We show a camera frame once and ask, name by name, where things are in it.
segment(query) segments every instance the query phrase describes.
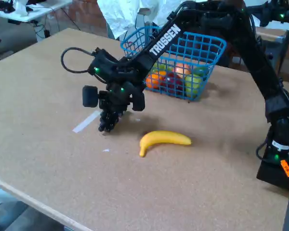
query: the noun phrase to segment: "white label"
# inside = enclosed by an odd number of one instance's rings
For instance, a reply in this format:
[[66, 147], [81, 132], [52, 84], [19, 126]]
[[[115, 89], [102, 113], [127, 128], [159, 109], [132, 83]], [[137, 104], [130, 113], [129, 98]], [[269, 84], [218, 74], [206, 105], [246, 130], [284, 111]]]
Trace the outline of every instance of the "white label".
[[150, 52], [154, 55], [158, 55], [181, 31], [176, 25], [173, 26], [160, 38], [160, 40], [150, 49]]
[[276, 141], [272, 141], [272, 145], [281, 150], [289, 150], [289, 146], [282, 145], [280, 143], [277, 143]]

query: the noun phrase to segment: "orange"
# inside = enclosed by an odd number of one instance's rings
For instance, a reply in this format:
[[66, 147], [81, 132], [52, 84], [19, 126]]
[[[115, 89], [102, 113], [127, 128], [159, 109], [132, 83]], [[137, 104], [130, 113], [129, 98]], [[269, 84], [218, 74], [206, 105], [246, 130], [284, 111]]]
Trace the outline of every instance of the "orange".
[[165, 80], [166, 71], [155, 72], [145, 79], [146, 86], [151, 89], [158, 89], [162, 81]]

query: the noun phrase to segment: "white tape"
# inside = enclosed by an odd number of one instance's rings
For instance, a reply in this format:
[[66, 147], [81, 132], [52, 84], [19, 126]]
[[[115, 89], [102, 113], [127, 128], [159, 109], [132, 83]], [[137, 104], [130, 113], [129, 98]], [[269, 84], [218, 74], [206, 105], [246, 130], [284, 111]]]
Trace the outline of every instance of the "white tape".
[[276, 148], [281, 149], [281, 150], [289, 150], [289, 146], [282, 145], [280, 143], [277, 143], [276, 141], [272, 141], [272, 145]]
[[85, 127], [87, 127], [95, 118], [97, 118], [101, 114], [100, 111], [94, 111], [91, 115], [89, 115], [84, 121], [78, 124], [74, 129], [73, 132], [78, 133], [82, 131]]

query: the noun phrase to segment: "red apple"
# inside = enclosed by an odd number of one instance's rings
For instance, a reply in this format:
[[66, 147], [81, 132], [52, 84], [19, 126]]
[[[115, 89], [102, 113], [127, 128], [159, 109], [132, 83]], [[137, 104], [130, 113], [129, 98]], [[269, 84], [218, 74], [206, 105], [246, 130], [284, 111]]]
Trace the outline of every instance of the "red apple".
[[175, 73], [170, 72], [165, 76], [165, 81], [161, 83], [164, 91], [173, 95], [183, 95], [184, 83]]

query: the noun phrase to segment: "black device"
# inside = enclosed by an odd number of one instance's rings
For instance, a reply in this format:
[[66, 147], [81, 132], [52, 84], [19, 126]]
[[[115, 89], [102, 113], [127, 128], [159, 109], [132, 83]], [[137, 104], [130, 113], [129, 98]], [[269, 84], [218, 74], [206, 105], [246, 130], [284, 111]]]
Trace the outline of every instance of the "black device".
[[250, 6], [248, 9], [249, 13], [260, 20], [260, 26], [267, 26], [273, 20], [289, 23], [288, 0], [271, 0], [259, 6]]
[[0, 0], [0, 11], [3, 11], [5, 13], [12, 13], [15, 11], [13, 8], [13, 1], [6, 2]]
[[[161, 54], [169, 49], [176, 39], [191, 27], [219, 30], [241, 55], [246, 67], [264, 97], [265, 116], [271, 123], [264, 142], [256, 154], [262, 160], [257, 178], [289, 190], [289, 93], [284, 89], [281, 79], [270, 64], [250, 26], [249, 8], [238, 8], [228, 1], [207, 1], [197, 3], [186, 1], [168, 16], [168, 22], [159, 33], [136, 55], [117, 60], [106, 50], [97, 48], [88, 70], [72, 71], [63, 62], [68, 50], [61, 56], [63, 67], [74, 73], [95, 76], [106, 84], [106, 90], [97, 91], [95, 87], [83, 89], [84, 106], [95, 107], [99, 101], [101, 113], [100, 131], [110, 131], [118, 122], [118, 117], [132, 103], [133, 110], [145, 108], [144, 79]], [[156, 49], [157, 43], [164, 48]], [[259, 150], [265, 148], [264, 155]]]

